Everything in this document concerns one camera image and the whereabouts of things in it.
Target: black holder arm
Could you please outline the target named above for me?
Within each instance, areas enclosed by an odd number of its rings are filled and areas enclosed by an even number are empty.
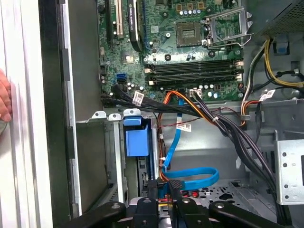
[[[125,218],[126,207],[123,203],[108,202],[82,216],[71,220],[61,228],[103,228]]]
[[[225,224],[225,227],[284,228],[281,225],[225,201],[216,201],[211,203],[209,205],[209,213],[212,218]]]

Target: black cable bundle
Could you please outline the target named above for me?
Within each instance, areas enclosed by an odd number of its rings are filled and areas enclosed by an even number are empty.
[[[207,105],[203,102],[203,100],[198,96],[198,94],[194,94],[194,97],[198,104],[201,107],[202,112],[210,118],[212,122],[216,124],[216,126],[223,131],[223,127],[227,129],[227,132],[223,135],[227,135],[231,141],[234,143],[237,154],[240,157],[241,161],[258,177],[263,179],[274,198],[277,212],[277,222],[281,225],[292,225],[291,215],[289,212],[288,206],[282,206],[276,203],[276,180],[274,174],[272,173],[270,167],[268,166],[266,160],[264,159],[261,150],[256,145],[256,143],[250,138],[250,136],[240,129],[234,122],[230,119],[222,116],[218,113],[212,113]],[[260,160],[263,169],[259,167],[257,162],[253,159],[251,154],[248,151],[247,145],[256,155],[256,157]]]

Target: hand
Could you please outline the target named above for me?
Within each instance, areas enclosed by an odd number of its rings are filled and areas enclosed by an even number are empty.
[[[11,92],[10,83],[4,72],[0,70],[0,118],[3,121],[11,121]]]

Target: blue sata port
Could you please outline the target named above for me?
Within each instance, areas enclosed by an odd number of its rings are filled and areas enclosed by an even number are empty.
[[[127,74],[126,73],[117,73],[116,74],[116,82],[117,83],[126,83],[127,82]]]

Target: white cable label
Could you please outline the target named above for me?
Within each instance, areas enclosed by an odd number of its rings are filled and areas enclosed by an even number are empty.
[[[185,132],[191,132],[191,124],[190,123],[182,123],[181,117],[178,116],[177,117],[177,125],[176,125],[176,129],[181,130],[181,131],[185,131]]]
[[[140,92],[135,91],[133,101],[132,103],[136,106],[141,106],[143,102],[144,94],[141,94]]]
[[[266,100],[266,99],[271,98],[271,97],[275,94],[275,91],[276,91],[275,89],[269,90],[268,93],[263,94],[263,95],[261,96],[261,98],[260,98],[259,101],[264,101],[264,100]]]

